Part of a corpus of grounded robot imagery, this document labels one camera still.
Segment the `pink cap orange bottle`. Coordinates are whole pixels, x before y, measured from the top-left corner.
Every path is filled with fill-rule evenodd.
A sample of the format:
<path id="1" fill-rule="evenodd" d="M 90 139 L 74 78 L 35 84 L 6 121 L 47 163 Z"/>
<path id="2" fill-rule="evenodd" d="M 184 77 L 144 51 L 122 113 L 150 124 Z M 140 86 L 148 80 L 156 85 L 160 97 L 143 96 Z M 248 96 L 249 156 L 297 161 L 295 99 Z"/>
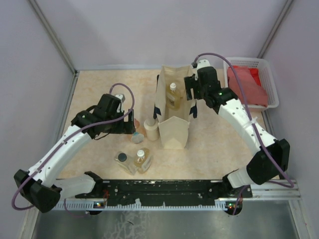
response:
<path id="1" fill-rule="evenodd" d="M 140 133 L 144 136 L 146 135 L 144 125 L 141 124 L 137 119 L 134 119 L 134 126 L 135 126 L 135 132 L 133 134 L 130 134 L 129 137 L 132 137 L 133 135 L 137 133 Z"/>

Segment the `yellow liquid bottle white cap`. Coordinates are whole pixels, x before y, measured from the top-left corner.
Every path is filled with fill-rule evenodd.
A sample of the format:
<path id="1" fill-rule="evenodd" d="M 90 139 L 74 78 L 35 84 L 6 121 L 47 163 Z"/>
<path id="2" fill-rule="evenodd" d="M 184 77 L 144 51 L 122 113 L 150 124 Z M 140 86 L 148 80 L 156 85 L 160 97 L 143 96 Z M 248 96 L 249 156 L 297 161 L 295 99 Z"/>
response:
<path id="1" fill-rule="evenodd" d="M 168 108 L 175 111 L 179 110 L 181 98 L 182 96 L 176 83 L 171 83 L 166 87 L 165 103 Z"/>

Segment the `beige canvas bag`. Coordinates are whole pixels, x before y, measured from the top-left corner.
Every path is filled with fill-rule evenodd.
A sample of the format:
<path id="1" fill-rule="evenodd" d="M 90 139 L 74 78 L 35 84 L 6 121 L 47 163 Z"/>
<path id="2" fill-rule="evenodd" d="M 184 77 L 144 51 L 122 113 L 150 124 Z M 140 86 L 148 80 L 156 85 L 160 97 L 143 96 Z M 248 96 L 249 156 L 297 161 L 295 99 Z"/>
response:
<path id="1" fill-rule="evenodd" d="M 184 78 L 193 75 L 190 66 L 162 66 L 157 79 L 154 118 L 158 120 L 160 139 L 165 149 L 184 149 L 188 140 L 191 118 L 197 117 L 196 100 L 187 100 Z M 171 83 L 175 83 L 181 94 L 180 107 L 173 110 L 168 107 L 166 92 Z"/>

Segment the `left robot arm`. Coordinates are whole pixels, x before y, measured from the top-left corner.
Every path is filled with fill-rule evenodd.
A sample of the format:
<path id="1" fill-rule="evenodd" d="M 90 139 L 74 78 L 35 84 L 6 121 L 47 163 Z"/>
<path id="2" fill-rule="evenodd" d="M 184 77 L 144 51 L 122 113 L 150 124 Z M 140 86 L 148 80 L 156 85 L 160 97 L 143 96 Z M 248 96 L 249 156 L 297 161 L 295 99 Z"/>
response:
<path id="1" fill-rule="evenodd" d="M 70 197 L 101 196 L 103 180 L 91 171 L 68 179 L 58 179 L 58 176 L 76 153 L 101 133 L 132 134 L 135 131 L 134 112 L 124 112 L 124 101 L 123 94 L 103 94 L 97 105 L 79 112 L 40 161 L 27 171 L 15 173 L 20 194 L 42 213 Z"/>

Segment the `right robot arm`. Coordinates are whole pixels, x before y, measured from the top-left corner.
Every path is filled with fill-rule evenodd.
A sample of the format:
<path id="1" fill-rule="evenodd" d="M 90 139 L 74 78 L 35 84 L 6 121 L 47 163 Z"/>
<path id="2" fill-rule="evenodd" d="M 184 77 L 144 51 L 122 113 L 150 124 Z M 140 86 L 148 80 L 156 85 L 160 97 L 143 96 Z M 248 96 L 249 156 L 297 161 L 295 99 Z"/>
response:
<path id="1" fill-rule="evenodd" d="M 184 78 L 188 100 L 205 100 L 206 105 L 229 122 L 245 141 L 253 158 L 240 169 L 227 174 L 223 193 L 234 197 L 240 187 L 269 182 L 278 175 L 285 175 L 289 162 L 290 145 L 265 131 L 247 112 L 237 95 L 230 88 L 223 88 L 212 66 L 200 68 Z"/>

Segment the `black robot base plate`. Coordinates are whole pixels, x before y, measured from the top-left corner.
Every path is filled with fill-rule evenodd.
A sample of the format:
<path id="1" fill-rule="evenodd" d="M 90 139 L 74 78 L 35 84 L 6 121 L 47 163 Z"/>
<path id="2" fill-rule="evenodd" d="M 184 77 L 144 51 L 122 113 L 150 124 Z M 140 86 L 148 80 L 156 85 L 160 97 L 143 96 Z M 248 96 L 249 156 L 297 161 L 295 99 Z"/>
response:
<path id="1" fill-rule="evenodd" d="M 218 200 L 251 198 L 250 186 L 233 189 L 214 180 L 109 180 L 99 181 L 77 199 L 103 199 L 105 207 L 186 209 L 216 206 Z"/>

